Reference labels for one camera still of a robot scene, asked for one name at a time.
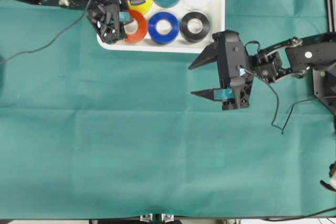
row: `blue label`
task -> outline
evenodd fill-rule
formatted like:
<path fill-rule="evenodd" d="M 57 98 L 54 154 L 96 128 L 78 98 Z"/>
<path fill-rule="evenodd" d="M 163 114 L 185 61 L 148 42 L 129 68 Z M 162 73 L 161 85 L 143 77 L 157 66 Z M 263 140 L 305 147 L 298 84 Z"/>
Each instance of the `blue label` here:
<path fill-rule="evenodd" d="M 232 89 L 217 89 L 214 90 L 214 100 L 223 101 L 227 99 L 234 99 L 235 95 Z"/>
<path fill-rule="evenodd" d="M 120 22 L 131 22 L 131 15 L 129 12 L 119 12 Z"/>

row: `metal clamp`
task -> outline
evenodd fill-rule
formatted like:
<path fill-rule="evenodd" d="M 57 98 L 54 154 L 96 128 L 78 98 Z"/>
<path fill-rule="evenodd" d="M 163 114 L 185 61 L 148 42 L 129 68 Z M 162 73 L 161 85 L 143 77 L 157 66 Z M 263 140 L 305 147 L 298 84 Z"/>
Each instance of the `metal clamp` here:
<path fill-rule="evenodd" d="M 241 220 L 240 219 L 226 219 L 223 220 L 223 224 L 241 224 Z"/>
<path fill-rule="evenodd" d="M 153 214 L 141 215 L 140 216 L 141 222 L 151 223 L 153 222 Z"/>
<path fill-rule="evenodd" d="M 174 221 L 174 216 L 173 215 L 161 214 L 161 220 L 164 223 L 173 222 Z"/>

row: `black cable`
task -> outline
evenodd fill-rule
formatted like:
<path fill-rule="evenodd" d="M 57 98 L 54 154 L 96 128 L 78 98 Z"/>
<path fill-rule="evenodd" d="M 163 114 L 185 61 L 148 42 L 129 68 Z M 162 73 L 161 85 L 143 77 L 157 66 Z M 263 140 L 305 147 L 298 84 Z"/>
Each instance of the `black cable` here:
<path fill-rule="evenodd" d="M 333 222 L 331 219 L 327 218 L 328 221 L 330 221 L 332 224 L 336 224 L 335 222 Z"/>
<path fill-rule="evenodd" d="M 307 76 L 307 71 L 303 70 L 303 71 L 299 71 L 299 72 L 293 72 L 293 73 L 286 74 L 286 75 L 280 77 L 279 79 L 277 79 L 275 82 L 282 81 L 283 79 L 285 79 L 287 77 L 294 77 L 296 79 L 302 79 L 306 76 Z"/>
<path fill-rule="evenodd" d="M 257 74 L 255 74 L 253 72 L 250 72 L 250 71 L 248 71 L 246 69 L 245 69 L 245 72 L 247 72 L 248 74 L 252 74 L 256 78 L 258 78 L 260 81 L 262 81 L 264 84 L 266 84 L 271 89 L 271 91 L 274 93 L 274 95 L 276 96 L 276 98 L 277 98 L 277 107 L 276 107 L 274 118 L 273 118 L 273 121 L 271 122 L 271 125 L 272 125 L 272 127 L 275 127 L 275 128 L 277 128 L 277 129 L 279 129 L 279 130 L 282 131 L 282 128 L 280 126 L 277 126 L 277 125 L 274 124 L 275 121 L 276 121 L 276 119 L 277 119 L 277 117 L 278 117 L 279 108 L 280 108 L 280 97 L 279 97 L 278 93 L 275 91 L 275 89 L 268 82 L 266 82 L 265 80 L 263 80 Z"/>
<path fill-rule="evenodd" d="M 86 11 L 88 10 L 91 2 L 92 2 L 92 0 L 88 0 L 88 3 L 86 4 L 85 9 L 84 9 L 83 13 L 80 15 L 80 17 L 76 21 L 74 21 L 72 24 L 70 24 L 69 26 L 67 26 L 66 28 L 64 28 L 62 31 L 60 31 L 48 44 L 46 44 L 46 45 L 44 45 L 44 46 L 42 46 L 40 48 L 34 49 L 34 50 L 24 50 L 24 51 L 18 52 L 16 54 L 10 56 L 9 58 L 4 59 L 3 61 L 1 61 L 0 65 L 3 65 L 5 63 L 7 63 L 8 61 L 12 60 L 13 58 L 15 58 L 15 57 L 17 57 L 19 55 L 33 54 L 35 52 L 39 52 L 39 51 L 41 51 L 43 49 L 46 49 L 47 47 L 50 47 L 62 34 L 64 34 L 69 29 L 71 29 L 73 26 L 75 26 L 77 23 L 79 23 L 85 17 Z"/>
<path fill-rule="evenodd" d="M 307 215 L 307 216 L 300 216 L 300 217 L 293 217 L 293 218 L 285 218 L 285 219 L 265 219 L 265 221 L 270 221 L 270 222 L 281 222 L 281 221 L 291 221 L 291 220 L 303 220 L 303 219 L 308 219 L 312 217 L 320 217 L 322 214 L 326 214 L 327 212 L 332 212 L 336 211 L 336 207 L 329 208 L 320 212 L 316 212 L 315 214 Z"/>
<path fill-rule="evenodd" d="M 292 106 L 291 106 L 289 115 L 288 115 L 288 117 L 287 117 L 286 123 L 284 124 L 284 126 L 283 126 L 282 129 L 281 129 L 282 134 L 284 133 L 285 128 L 286 128 L 286 126 L 287 126 L 287 124 L 288 124 L 288 122 L 289 122 L 289 119 L 290 119 L 290 117 L 291 117 L 292 114 L 293 114 L 294 107 L 295 107 L 297 104 L 299 104 L 299 103 L 304 103 L 304 102 L 312 102 L 312 101 L 327 100 L 327 99 L 332 99 L 332 98 L 336 98 L 336 95 L 331 95 L 331 96 L 328 96 L 328 97 L 321 97 L 321 98 L 306 99 L 306 100 L 301 100 L 301 101 L 297 101 L 297 102 L 293 103 Z"/>
<path fill-rule="evenodd" d="M 260 50 L 261 50 L 261 44 L 260 44 L 260 42 L 258 42 L 258 41 L 256 41 L 256 40 L 252 40 L 252 41 L 246 43 L 246 45 L 245 45 L 245 50 L 246 50 L 246 51 L 247 51 L 247 46 L 250 45 L 250 44 L 257 44 L 257 45 L 258 45 L 258 50 L 257 50 L 257 52 L 258 52 L 258 53 L 260 52 Z"/>

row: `screw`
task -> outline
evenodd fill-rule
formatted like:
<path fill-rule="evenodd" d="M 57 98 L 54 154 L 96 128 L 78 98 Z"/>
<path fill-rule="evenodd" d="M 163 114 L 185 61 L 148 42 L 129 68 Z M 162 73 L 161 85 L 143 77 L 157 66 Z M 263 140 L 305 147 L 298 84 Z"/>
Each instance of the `screw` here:
<path fill-rule="evenodd" d="M 291 40 L 291 42 L 292 42 L 293 45 L 297 44 L 298 43 L 298 38 L 293 38 Z"/>
<path fill-rule="evenodd" d="M 268 72 L 267 70 L 263 70 L 263 71 L 262 71 L 262 75 L 263 75 L 263 76 L 268 76 L 268 75 L 269 75 L 269 72 Z"/>
<path fill-rule="evenodd" d="M 312 52 L 306 52 L 305 54 L 304 54 L 304 56 L 307 58 L 307 59 L 310 59 L 310 58 L 312 58 L 313 57 L 313 54 L 312 54 Z"/>

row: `green cloth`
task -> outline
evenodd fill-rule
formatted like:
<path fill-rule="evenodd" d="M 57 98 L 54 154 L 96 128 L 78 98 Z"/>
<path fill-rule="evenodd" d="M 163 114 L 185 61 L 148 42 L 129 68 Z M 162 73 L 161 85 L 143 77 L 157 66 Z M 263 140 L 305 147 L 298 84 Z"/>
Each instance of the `green cloth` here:
<path fill-rule="evenodd" d="M 327 31 L 324 0 L 226 0 L 226 27 L 263 47 Z M 34 49 L 80 15 L 0 2 L 0 54 Z M 284 136 L 275 98 L 255 81 L 251 107 L 190 95 L 217 88 L 188 54 L 107 51 L 82 21 L 53 46 L 2 69 L 0 218 L 297 216 L 333 207 L 319 185 L 335 158 L 333 116 L 295 109 Z M 274 85 L 278 124 L 312 97 L 312 79 Z"/>

